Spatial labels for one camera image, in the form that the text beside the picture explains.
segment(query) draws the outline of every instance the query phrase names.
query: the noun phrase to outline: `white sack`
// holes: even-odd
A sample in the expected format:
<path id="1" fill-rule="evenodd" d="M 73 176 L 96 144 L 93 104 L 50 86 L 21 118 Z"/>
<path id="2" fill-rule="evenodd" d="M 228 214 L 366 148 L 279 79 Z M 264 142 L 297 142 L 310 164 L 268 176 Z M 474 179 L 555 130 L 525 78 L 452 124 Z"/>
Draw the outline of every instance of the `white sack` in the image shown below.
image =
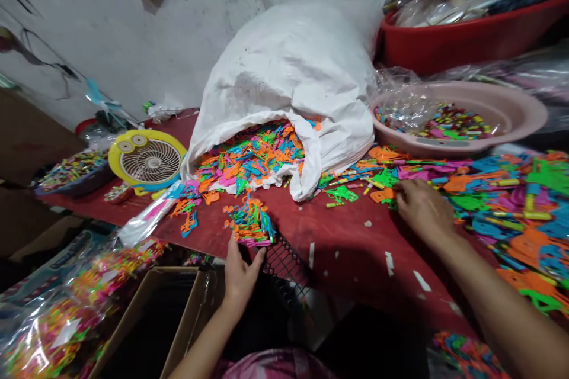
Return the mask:
<path id="1" fill-rule="evenodd" d="M 292 174 L 294 200 L 308 197 L 326 169 L 343 171 L 373 142 L 368 110 L 375 90 L 371 55 L 378 5 L 354 0 L 295 0 L 270 8 L 237 33 L 212 69 L 182 167 L 254 124 L 286 118 L 306 154 L 302 176 L 283 168 L 264 187 Z M 320 117 L 316 132 L 307 118 Z"/>

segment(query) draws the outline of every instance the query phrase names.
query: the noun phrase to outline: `red plastic basin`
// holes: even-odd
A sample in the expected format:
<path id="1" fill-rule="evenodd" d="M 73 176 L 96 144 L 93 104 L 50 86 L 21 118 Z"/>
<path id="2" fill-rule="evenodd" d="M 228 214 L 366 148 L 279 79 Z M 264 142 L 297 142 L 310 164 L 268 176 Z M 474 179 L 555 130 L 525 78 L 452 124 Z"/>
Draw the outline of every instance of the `red plastic basin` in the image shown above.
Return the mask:
<path id="1" fill-rule="evenodd" d="M 378 51 L 383 49 L 386 66 L 402 66 L 419 75 L 510 59 L 531 48 L 568 12 L 569 0 L 550 0 L 492 17 L 423 28 L 394 27 L 391 13 L 381 22 Z"/>

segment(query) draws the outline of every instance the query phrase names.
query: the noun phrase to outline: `small electric fan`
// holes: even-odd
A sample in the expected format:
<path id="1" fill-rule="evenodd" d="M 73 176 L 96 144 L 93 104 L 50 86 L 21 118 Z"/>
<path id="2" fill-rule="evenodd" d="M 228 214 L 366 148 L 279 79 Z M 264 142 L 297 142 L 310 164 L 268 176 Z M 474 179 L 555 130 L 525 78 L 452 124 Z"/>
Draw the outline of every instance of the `small electric fan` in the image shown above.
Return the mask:
<path id="1" fill-rule="evenodd" d="M 108 151 L 114 174 L 135 189 L 136 195 L 154 192 L 158 198 L 180 178 L 186 149 L 175 138 L 157 130 L 129 130 L 117 136 Z"/>

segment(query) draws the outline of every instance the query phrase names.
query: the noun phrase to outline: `hand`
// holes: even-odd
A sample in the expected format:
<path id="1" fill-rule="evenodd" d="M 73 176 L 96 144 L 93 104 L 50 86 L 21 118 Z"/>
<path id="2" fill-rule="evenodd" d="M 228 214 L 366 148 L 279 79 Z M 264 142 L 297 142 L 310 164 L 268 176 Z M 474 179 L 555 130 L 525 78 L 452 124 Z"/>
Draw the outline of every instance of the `hand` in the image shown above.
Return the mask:
<path id="1" fill-rule="evenodd" d="M 456 239 L 454 209 L 422 179 L 400 181 L 394 187 L 401 217 L 421 240 L 435 250 Z"/>
<path id="2" fill-rule="evenodd" d="M 228 312 L 238 315 L 239 318 L 245 312 L 247 303 L 253 294 L 266 252 L 266 248 L 259 250 L 251 266 L 247 265 L 239 253 L 239 244 L 235 241 L 235 234 L 231 234 L 225 261 L 225 297 L 222 305 L 227 308 Z"/>

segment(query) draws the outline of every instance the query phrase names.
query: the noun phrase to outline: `red table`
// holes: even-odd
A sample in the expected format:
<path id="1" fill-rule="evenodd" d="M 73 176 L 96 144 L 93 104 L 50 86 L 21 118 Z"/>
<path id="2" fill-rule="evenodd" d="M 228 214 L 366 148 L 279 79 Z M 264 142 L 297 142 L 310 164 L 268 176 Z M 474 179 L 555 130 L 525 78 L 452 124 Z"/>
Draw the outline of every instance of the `red table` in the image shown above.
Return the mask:
<path id="1" fill-rule="evenodd" d="M 175 136 L 188 146 L 196 118 L 196 115 L 172 118 L 155 126 L 155 129 Z M 74 200 L 61 195 L 47 195 L 42 200 L 79 215 L 123 226 L 151 199 L 149 196 L 133 196 L 120 205 L 105 202 L 104 194 L 119 183 L 117 179 Z M 410 321 L 474 336 L 454 302 L 461 298 L 455 284 L 433 254 L 401 222 L 397 213 L 375 204 L 369 197 L 326 209 L 325 204 L 330 199 L 325 195 L 299 204 L 292 200 L 288 189 L 271 187 L 270 190 L 258 190 L 255 196 L 268 207 L 279 231 L 307 264 L 309 248 L 314 243 L 311 287 L 375 306 Z M 181 217 L 163 219 L 154 236 L 225 258 L 230 231 L 223 229 L 228 216 L 222 209 L 226 205 L 241 204 L 240 199 L 222 194 L 221 200 L 212 205 L 202 203 L 197 208 L 199 225 L 185 239 L 180 233 Z M 470 235 L 466 238 L 484 258 L 497 266 L 488 250 Z M 393 259 L 391 277 L 386 253 L 390 253 Z M 428 287 L 420 283 L 421 278 L 417 274 Z"/>

